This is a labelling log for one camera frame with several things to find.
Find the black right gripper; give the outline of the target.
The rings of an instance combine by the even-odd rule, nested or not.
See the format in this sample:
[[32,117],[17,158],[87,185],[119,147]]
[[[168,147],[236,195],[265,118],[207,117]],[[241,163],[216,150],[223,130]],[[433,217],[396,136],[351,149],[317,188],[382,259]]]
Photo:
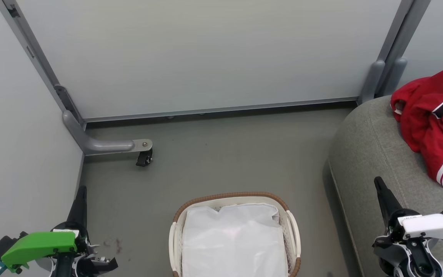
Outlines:
[[385,225],[384,235],[376,237],[373,243],[381,270],[390,277],[438,277],[439,263],[429,252],[430,239],[425,235],[411,237],[401,224],[420,214],[403,209],[380,176],[374,178],[374,185]]

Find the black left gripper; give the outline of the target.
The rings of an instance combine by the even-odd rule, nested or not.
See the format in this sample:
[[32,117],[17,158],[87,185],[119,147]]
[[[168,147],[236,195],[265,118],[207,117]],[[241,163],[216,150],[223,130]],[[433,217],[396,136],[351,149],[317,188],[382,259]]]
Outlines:
[[91,244],[87,231],[87,188],[79,186],[67,222],[52,230],[73,231],[77,249],[68,254],[57,254],[51,258],[51,277],[99,277],[118,268],[116,258],[97,256],[98,244]]

